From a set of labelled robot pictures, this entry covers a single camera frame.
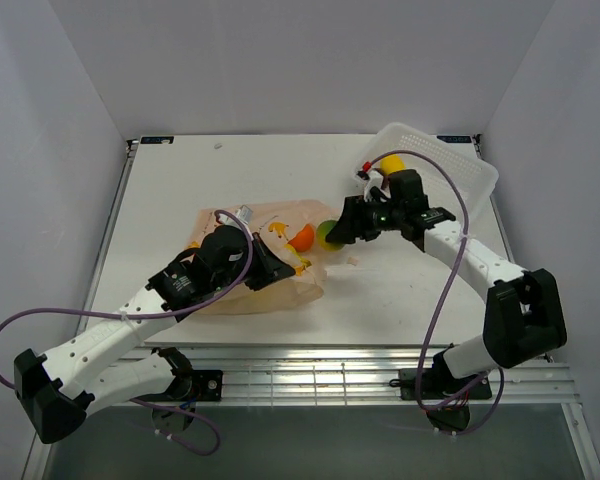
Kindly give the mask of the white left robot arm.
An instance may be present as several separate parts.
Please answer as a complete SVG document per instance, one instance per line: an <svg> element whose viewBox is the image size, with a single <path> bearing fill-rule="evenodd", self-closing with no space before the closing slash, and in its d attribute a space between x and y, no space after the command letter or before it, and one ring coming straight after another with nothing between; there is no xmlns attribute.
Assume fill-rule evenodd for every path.
<svg viewBox="0 0 600 480"><path fill-rule="evenodd" d="M117 403L139 397L188 401L200 387L176 348L157 348L125 366L117 360L224 292L239 285L259 291L294 274L258 234L220 225L150 277L112 318L42 354L19 354L16 396L45 444L66 438L88 416Z"/></svg>

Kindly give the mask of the banana print plastic bag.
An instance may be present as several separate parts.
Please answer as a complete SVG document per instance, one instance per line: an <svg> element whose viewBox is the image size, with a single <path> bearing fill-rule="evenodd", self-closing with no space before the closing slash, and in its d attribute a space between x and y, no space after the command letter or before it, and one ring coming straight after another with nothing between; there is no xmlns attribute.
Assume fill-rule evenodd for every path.
<svg viewBox="0 0 600 480"><path fill-rule="evenodd" d="M319 200L305 199L234 205L262 249L253 254L246 280L200 310L200 315L264 314L303 307L320 299L327 269L345 263L339 245L325 242L339 217Z"/></svg>

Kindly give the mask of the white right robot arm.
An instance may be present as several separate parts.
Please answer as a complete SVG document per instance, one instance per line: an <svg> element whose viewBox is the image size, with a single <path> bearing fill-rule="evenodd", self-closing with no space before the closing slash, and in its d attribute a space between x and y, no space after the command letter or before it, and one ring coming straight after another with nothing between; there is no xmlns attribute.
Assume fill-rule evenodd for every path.
<svg viewBox="0 0 600 480"><path fill-rule="evenodd" d="M545 269L527 270L469 237L466 220L430 205L420 175L413 169L388 177L388 193L349 196L326 235L329 244L371 241L397 231L423 253L447 265L450 281L461 278L484 301L479 335L447 347L431 367L419 365L406 386L417 400L453 401L497 368L509 369L567 341L558 285Z"/></svg>

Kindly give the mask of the yellow banana bunch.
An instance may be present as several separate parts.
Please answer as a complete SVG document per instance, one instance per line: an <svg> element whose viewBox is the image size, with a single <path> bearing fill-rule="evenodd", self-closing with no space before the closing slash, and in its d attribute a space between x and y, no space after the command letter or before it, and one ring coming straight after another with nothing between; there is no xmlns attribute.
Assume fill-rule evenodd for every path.
<svg viewBox="0 0 600 480"><path fill-rule="evenodd" d="M279 258L294 269L296 276L301 276L312 266L312 262L300 255L290 244L286 244L282 248L279 253Z"/></svg>

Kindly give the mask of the green orange round fruit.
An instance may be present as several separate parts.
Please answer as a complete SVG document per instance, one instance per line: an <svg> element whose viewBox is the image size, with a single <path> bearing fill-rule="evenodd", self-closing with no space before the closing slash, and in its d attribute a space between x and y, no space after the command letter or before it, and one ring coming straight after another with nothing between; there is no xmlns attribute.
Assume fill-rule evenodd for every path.
<svg viewBox="0 0 600 480"><path fill-rule="evenodd" d="M316 228L315 240L317 244L327 252L336 252L341 250L344 245L342 243L330 243L327 241L327 236L335 227L337 221L330 219L322 221Z"/></svg>

